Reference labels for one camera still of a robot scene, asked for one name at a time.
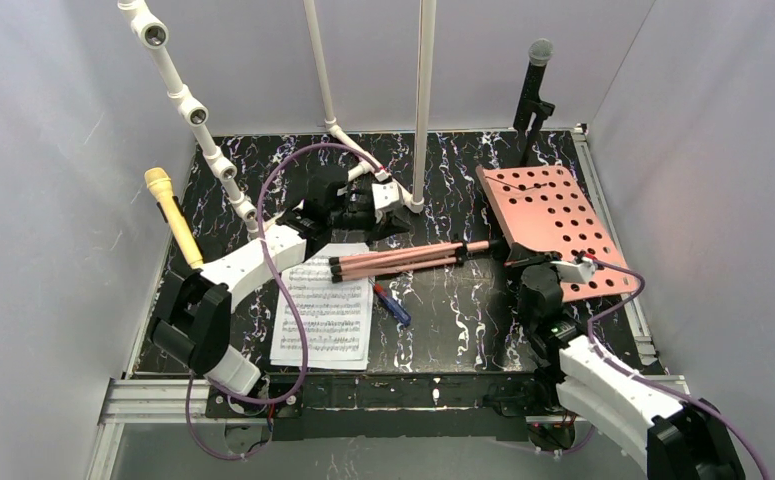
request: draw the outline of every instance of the blue marker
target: blue marker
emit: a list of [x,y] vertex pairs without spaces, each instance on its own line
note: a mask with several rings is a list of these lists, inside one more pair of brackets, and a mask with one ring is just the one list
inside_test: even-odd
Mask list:
[[377,283],[372,284],[372,290],[375,292],[376,295],[378,295],[378,298],[381,299],[381,303],[384,305],[384,307],[387,310],[390,310],[390,312],[393,314],[394,317],[396,317],[396,320],[398,320],[399,323],[402,324],[404,327],[409,327],[411,324],[411,316],[408,314],[408,311],[402,308],[401,305],[399,305],[399,302],[393,299],[390,295],[387,294],[387,292],[384,291],[383,288],[381,288],[381,285],[378,285]]

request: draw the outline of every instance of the orange pegboard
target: orange pegboard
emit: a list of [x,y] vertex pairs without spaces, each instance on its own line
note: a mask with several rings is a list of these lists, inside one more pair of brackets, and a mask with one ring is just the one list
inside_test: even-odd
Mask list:
[[[585,250],[626,267],[605,226],[572,174],[559,166],[485,170],[476,174],[508,244],[559,252],[564,260]],[[637,279],[610,269],[596,272],[588,285],[562,283],[564,301],[631,293]]]

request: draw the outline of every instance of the copper pipe bundle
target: copper pipe bundle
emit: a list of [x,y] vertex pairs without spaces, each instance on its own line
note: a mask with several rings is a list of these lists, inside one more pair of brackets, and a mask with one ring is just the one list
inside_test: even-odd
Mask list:
[[490,248],[489,241],[441,243],[423,247],[403,248],[390,252],[372,252],[329,260],[332,280],[343,282],[359,278],[392,275],[421,268],[440,267],[458,263],[468,253]]

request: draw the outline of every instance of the music score paper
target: music score paper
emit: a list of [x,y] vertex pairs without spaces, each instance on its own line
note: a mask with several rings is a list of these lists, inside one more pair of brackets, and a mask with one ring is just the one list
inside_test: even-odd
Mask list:
[[[308,366],[366,370],[372,324],[372,288],[367,279],[331,283],[329,257],[367,253],[363,243],[329,244],[307,262],[281,274],[296,302],[308,341]],[[301,366],[301,340],[287,301],[278,296],[273,365]]]

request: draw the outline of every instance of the table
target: table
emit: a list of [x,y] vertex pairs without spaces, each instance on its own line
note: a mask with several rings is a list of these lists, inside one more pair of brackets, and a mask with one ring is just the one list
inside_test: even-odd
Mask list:
[[[364,149],[378,158],[401,182],[410,187],[413,135],[383,133],[352,135]],[[320,142],[334,141],[326,135],[230,136],[217,139],[223,152],[237,166],[239,183],[254,200],[260,183],[272,168],[293,151]],[[409,234],[376,242],[373,250],[405,248],[439,243],[457,237],[466,241],[501,238],[475,168],[516,166],[524,138],[512,131],[445,132],[428,137],[425,208],[419,215],[405,211],[401,216],[411,226]],[[581,171],[572,133],[568,130],[543,131],[538,142],[539,165],[560,165],[572,172],[585,195],[590,192]],[[351,155],[335,150],[313,154],[288,169],[276,181],[267,199],[266,210],[277,212],[285,205],[287,193],[303,188],[311,172],[326,164],[356,162]],[[358,180],[370,182],[371,176]],[[189,183],[182,197],[187,222],[193,227],[205,260],[212,261],[247,242],[245,225],[224,200],[223,190],[206,167],[197,150]],[[361,232],[335,232],[333,241],[362,241]],[[164,269],[177,253],[173,245]],[[419,271],[380,282],[388,288],[413,317],[410,328],[399,328],[396,320],[377,303],[372,318],[369,366],[360,373],[344,376],[328,372],[314,376],[325,379],[380,378],[417,379],[455,375],[459,383],[467,378],[501,378],[525,375],[540,364],[527,338],[527,329],[516,317],[517,285],[510,281],[500,262],[492,258],[468,261],[462,267]],[[231,319],[231,343],[262,371],[276,378],[294,376],[296,368],[269,364],[273,315],[277,302],[273,282],[244,300]],[[567,308],[576,317],[608,308],[620,298],[604,297],[574,302]],[[630,366],[648,374],[663,373],[658,362],[644,367],[623,311],[598,326],[597,337]],[[135,363],[134,375],[183,375],[186,369],[147,340]],[[326,399],[323,407],[336,406]],[[350,407],[358,405],[357,399]],[[388,398],[380,398],[379,404]],[[307,402],[306,408],[312,406]]]

